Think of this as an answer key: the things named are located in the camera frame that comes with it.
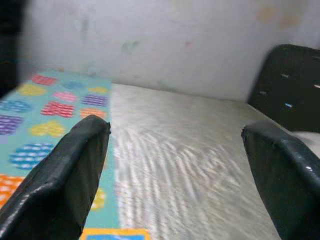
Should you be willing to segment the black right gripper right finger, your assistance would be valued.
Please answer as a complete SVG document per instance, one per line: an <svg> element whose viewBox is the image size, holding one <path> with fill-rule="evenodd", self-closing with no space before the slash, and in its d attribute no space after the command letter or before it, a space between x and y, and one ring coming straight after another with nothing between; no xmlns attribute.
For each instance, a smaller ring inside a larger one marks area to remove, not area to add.
<svg viewBox="0 0 320 240"><path fill-rule="evenodd" d="M268 121L241 133L260 198L282 240L320 238L320 159L299 138Z"/></svg>

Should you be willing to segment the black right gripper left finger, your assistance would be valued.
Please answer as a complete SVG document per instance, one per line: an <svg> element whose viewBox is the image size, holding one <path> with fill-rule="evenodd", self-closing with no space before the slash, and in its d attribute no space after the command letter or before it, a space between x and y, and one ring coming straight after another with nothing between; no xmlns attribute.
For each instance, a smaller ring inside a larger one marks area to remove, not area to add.
<svg viewBox="0 0 320 240"><path fill-rule="evenodd" d="M74 125L1 208L1 239L79 239L99 186L110 133L110 123L95 115Z"/></svg>

